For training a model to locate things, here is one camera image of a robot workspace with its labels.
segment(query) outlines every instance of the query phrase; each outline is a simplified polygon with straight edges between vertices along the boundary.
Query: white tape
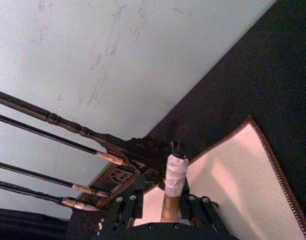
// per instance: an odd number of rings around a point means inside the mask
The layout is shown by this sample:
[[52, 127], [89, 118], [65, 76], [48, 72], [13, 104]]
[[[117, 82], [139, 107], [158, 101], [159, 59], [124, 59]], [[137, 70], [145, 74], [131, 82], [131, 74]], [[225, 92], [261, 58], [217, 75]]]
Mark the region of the white tape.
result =
[[168, 156], [165, 193], [170, 197], [181, 196], [188, 168], [188, 159], [180, 159], [174, 155]]

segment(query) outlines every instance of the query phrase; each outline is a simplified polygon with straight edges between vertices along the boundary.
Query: beige cloth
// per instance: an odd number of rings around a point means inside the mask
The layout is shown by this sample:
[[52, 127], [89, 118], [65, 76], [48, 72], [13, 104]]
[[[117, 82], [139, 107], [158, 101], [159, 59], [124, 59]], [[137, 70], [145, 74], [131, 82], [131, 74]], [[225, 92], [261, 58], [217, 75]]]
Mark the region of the beige cloth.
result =
[[[240, 240], [304, 240], [260, 138], [250, 124], [189, 166], [192, 194], [218, 202], [219, 213]], [[164, 192], [145, 194], [143, 218], [160, 220]]]

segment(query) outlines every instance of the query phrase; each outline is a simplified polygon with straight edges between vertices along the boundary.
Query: screw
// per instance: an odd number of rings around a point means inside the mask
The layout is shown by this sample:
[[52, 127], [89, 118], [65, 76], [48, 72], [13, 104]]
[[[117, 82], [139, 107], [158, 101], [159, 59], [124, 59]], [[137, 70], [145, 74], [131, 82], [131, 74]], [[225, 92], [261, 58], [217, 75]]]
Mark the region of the screw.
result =
[[130, 199], [130, 200], [135, 200], [135, 199], [136, 199], [136, 196], [135, 196], [135, 195], [130, 195], [130, 196], [129, 196], [129, 199]]
[[206, 198], [206, 197], [204, 197], [204, 198], [202, 198], [202, 202], [204, 202], [204, 203], [209, 203], [209, 198]]
[[175, 228], [175, 229], [180, 229], [180, 228], [181, 228], [181, 225], [180, 225], [180, 224], [175, 224], [175, 225], [174, 225], [174, 228]]
[[153, 224], [153, 223], [149, 224], [149, 225], [148, 225], [148, 229], [149, 229], [149, 230], [155, 229], [155, 224]]

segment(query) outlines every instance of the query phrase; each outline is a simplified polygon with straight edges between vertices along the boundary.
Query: light blue wall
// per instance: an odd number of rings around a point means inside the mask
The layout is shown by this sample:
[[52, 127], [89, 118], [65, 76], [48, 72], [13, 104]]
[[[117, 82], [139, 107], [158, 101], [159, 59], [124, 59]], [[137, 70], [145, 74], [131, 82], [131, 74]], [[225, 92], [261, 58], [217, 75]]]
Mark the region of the light blue wall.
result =
[[[0, 0], [0, 91], [125, 140], [149, 132], [275, 0]], [[0, 114], [100, 149], [0, 105]], [[0, 123], [0, 162], [87, 185], [104, 160]], [[0, 180], [79, 193], [0, 169]], [[70, 209], [0, 190], [0, 208]]]

